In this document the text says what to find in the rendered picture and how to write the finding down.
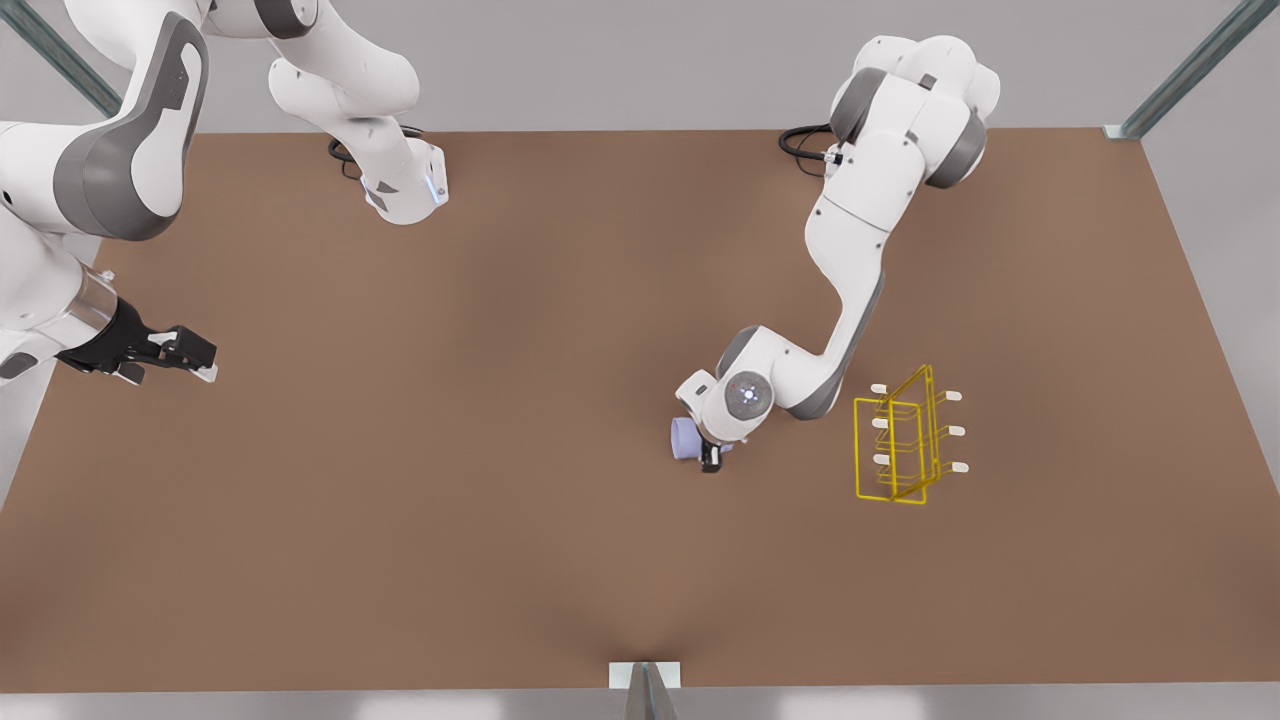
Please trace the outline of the lavender cup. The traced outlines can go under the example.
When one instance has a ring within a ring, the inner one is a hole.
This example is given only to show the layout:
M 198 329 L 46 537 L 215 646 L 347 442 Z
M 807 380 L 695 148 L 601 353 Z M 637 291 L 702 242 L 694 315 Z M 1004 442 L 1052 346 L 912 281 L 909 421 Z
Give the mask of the lavender cup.
M 698 424 L 690 416 L 677 416 L 669 428 L 669 443 L 672 455 L 677 460 L 700 461 L 701 441 L 704 438 L 698 429 Z M 722 455 L 731 451 L 735 445 L 721 445 Z

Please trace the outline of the silver frame post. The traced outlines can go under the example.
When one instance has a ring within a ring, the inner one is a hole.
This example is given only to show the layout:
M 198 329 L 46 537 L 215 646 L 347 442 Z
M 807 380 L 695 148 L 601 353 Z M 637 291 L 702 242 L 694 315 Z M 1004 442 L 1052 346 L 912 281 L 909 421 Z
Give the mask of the silver frame post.
M 1144 138 L 1277 8 L 1280 0 L 1240 0 L 1124 122 L 1103 126 L 1103 136 L 1115 141 Z
M 114 117 L 122 109 L 122 97 L 116 91 L 27 0 L 0 0 L 0 20 L 4 20 L 104 117 Z
M 609 688 L 626 689 L 623 720 L 678 720 L 669 694 L 680 688 L 678 661 L 609 662 Z

